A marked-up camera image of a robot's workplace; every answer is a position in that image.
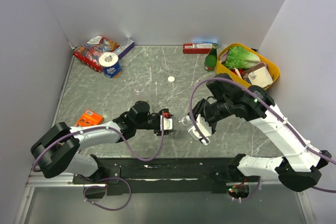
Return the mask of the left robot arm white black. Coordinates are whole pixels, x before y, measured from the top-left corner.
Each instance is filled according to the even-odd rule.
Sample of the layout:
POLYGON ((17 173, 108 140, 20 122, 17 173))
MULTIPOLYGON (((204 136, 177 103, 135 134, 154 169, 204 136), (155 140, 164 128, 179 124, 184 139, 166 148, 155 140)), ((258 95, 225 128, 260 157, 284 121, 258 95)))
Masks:
POLYGON ((167 109, 151 113, 145 101, 137 101, 128 111, 105 124, 69 127, 65 122, 56 123, 31 147, 35 159, 32 169, 42 172, 45 178, 66 172, 98 183, 106 176, 100 159, 79 154, 79 151, 100 144, 127 143, 137 130, 152 130, 157 136, 163 136, 171 126, 167 109))

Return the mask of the clear plastic bottle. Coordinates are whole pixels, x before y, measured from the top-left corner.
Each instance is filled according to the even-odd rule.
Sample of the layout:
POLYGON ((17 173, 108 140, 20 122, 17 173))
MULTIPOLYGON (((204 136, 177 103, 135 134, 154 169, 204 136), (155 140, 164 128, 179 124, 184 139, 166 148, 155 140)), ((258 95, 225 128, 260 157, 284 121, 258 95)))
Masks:
POLYGON ((183 118, 178 119, 178 124, 180 126, 189 126, 190 125, 190 121, 189 121, 188 117, 184 116, 183 118))

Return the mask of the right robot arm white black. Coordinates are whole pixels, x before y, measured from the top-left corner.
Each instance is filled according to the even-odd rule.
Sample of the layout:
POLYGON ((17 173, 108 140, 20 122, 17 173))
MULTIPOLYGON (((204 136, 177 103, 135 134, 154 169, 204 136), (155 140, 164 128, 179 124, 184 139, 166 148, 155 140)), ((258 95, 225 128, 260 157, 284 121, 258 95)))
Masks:
POLYGON ((189 134, 203 145, 210 143, 217 122, 234 115, 258 128, 281 151, 281 156, 269 158, 236 155, 223 172, 229 181, 258 177, 277 179, 296 192, 310 188, 326 191, 317 187, 322 177, 320 170, 329 163, 334 164, 335 160, 327 150, 314 147, 292 126, 265 89, 259 86, 246 88, 228 74, 218 74, 194 87, 188 109, 192 122, 189 134), (215 101, 208 103, 202 99, 193 106, 193 93, 201 84, 206 84, 215 101))

